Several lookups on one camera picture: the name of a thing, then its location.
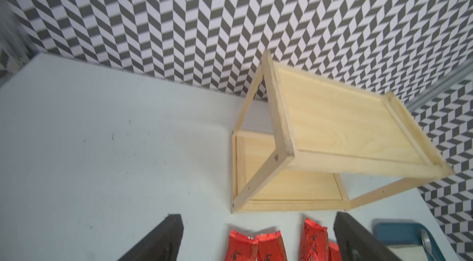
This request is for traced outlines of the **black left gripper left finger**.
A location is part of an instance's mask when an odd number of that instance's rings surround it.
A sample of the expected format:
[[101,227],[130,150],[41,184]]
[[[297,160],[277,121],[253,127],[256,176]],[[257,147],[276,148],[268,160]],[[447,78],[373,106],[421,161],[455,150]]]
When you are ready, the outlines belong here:
[[183,233],[181,215],[170,214],[119,261],[176,261]]

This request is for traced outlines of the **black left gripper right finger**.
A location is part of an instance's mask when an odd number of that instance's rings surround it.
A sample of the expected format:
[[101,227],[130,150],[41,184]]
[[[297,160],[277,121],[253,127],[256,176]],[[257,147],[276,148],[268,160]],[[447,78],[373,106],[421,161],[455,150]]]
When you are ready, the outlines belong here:
[[337,212],[333,230],[343,261],[401,261],[346,212]]

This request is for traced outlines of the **red tea bag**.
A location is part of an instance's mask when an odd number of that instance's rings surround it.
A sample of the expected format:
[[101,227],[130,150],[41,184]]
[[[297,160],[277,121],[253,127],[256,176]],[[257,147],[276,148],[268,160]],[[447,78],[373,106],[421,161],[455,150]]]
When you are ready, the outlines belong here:
[[258,261],[287,261],[281,231],[255,236]]
[[232,230],[225,261],[256,261],[258,242],[257,239]]
[[334,243],[330,242],[329,243],[329,256],[328,256],[329,261],[342,261],[341,253],[339,246]]
[[328,261],[328,229],[307,218],[301,238],[300,261]]

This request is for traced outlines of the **light wooden two-tier shelf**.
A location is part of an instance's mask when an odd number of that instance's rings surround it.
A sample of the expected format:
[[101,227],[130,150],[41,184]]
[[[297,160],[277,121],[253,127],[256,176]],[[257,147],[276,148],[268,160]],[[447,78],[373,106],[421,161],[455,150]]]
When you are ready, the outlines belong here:
[[350,210],[453,169],[393,93],[262,54],[232,129],[231,211]]

